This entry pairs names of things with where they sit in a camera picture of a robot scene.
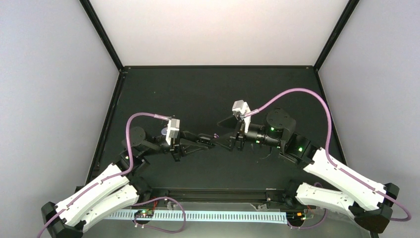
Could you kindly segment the right electronics board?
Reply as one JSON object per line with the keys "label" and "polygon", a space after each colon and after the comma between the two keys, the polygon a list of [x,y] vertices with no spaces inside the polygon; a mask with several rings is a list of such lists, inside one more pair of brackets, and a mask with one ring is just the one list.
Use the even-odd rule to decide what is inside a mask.
{"label": "right electronics board", "polygon": [[313,214],[308,214],[308,213],[304,213],[304,212],[288,212],[286,213],[286,218],[287,220],[291,220],[291,221],[304,221],[307,219],[312,219],[314,217]]}

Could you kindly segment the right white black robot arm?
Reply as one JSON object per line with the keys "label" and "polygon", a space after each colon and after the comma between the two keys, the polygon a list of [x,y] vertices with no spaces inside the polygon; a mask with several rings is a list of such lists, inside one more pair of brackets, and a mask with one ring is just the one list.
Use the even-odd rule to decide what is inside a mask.
{"label": "right white black robot arm", "polygon": [[392,217],[393,199],[399,193],[392,183],[381,184],[364,177],[334,159],[324,148],[295,132],[296,121],[283,109],[269,111],[264,124],[241,118],[239,110],[218,126],[232,129],[232,134],[218,138],[228,150],[242,150],[245,143],[268,146],[303,171],[334,186],[335,190],[319,188],[302,182],[297,189],[282,193],[283,203],[290,208],[298,204],[314,205],[348,215],[360,227],[377,234],[384,232]]}

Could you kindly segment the black frame post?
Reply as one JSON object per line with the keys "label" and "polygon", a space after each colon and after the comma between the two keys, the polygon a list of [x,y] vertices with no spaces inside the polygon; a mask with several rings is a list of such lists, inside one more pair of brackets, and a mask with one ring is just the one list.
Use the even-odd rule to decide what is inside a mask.
{"label": "black frame post", "polygon": [[90,22],[92,23],[95,31],[97,32],[102,44],[106,48],[110,58],[112,59],[115,67],[118,71],[122,71],[124,66],[114,48],[112,45],[112,42],[106,33],[106,30],[104,29],[92,3],[90,0],[79,0],[81,6],[83,7],[86,15],[88,16]]}
{"label": "black frame post", "polygon": [[323,66],[325,60],[327,59],[329,53],[331,52],[332,48],[334,47],[336,41],[338,40],[340,34],[342,33],[343,29],[345,28],[348,20],[352,16],[354,10],[358,6],[360,0],[349,0],[347,1],[346,6],[344,7],[342,13],[340,14],[339,19],[337,20],[331,34],[329,35],[324,47],[322,48],[317,60],[314,64],[314,70],[319,72],[321,67]]}

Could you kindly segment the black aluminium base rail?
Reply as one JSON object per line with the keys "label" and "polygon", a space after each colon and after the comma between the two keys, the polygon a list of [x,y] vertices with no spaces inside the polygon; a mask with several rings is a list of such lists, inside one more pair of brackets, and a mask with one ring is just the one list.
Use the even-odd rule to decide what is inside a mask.
{"label": "black aluminium base rail", "polygon": [[150,198],[167,196],[179,202],[292,202],[292,194],[283,189],[192,189],[153,188]]}

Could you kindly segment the right black frame post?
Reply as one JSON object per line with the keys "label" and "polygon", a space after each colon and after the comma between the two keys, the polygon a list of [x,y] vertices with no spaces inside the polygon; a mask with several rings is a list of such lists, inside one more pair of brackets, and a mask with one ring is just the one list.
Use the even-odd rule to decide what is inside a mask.
{"label": "right black frame post", "polygon": [[349,0],[347,1],[346,6],[344,7],[342,13],[340,14],[339,19],[337,20],[331,34],[329,35],[324,47],[322,48],[317,60],[314,64],[314,70],[319,72],[321,67],[323,66],[325,60],[327,59],[329,53],[331,52],[332,48],[334,47],[336,41],[338,40],[340,34],[342,33],[343,29],[345,28],[348,20],[352,16],[354,10],[358,6],[360,0]]}

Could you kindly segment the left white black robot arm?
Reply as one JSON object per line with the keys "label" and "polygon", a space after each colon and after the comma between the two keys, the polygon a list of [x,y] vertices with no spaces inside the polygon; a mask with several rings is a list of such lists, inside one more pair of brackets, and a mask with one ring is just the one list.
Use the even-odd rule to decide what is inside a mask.
{"label": "left white black robot arm", "polygon": [[167,127],[167,133],[150,136],[136,126],[121,159],[108,165],[95,179],[67,199],[47,202],[41,208],[44,230],[53,238],[81,238],[90,228],[114,212],[137,203],[148,204],[151,187],[140,176],[150,163],[146,156],[170,154],[175,160],[215,146],[215,136]]}

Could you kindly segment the left black frame post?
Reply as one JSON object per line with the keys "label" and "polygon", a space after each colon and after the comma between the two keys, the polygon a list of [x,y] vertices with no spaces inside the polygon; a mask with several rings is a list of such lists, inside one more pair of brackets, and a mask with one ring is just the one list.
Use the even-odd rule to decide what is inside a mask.
{"label": "left black frame post", "polygon": [[106,48],[110,58],[112,59],[115,67],[118,71],[122,71],[124,66],[114,48],[112,45],[112,42],[106,33],[106,30],[104,29],[92,3],[90,0],[79,0],[81,6],[83,7],[86,15],[88,16],[90,22],[92,23],[95,31],[97,32],[102,44]]}

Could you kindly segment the electronics board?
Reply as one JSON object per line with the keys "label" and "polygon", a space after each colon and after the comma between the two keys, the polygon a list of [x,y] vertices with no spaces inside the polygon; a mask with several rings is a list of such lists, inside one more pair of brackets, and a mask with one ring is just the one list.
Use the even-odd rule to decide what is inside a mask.
{"label": "electronics board", "polygon": [[134,219],[152,219],[154,216],[154,210],[138,210],[134,213]]}
{"label": "electronics board", "polygon": [[291,220],[291,221],[304,221],[307,219],[312,219],[314,217],[313,214],[308,214],[308,213],[304,213],[304,212],[288,212],[286,213],[286,218],[287,220]]}

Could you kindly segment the left electronics board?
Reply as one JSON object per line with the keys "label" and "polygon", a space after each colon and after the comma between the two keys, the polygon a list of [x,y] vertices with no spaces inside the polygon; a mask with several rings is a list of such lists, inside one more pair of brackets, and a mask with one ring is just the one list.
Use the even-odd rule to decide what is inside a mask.
{"label": "left electronics board", "polygon": [[154,216],[154,210],[138,210],[134,213],[134,219],[152,219]]}

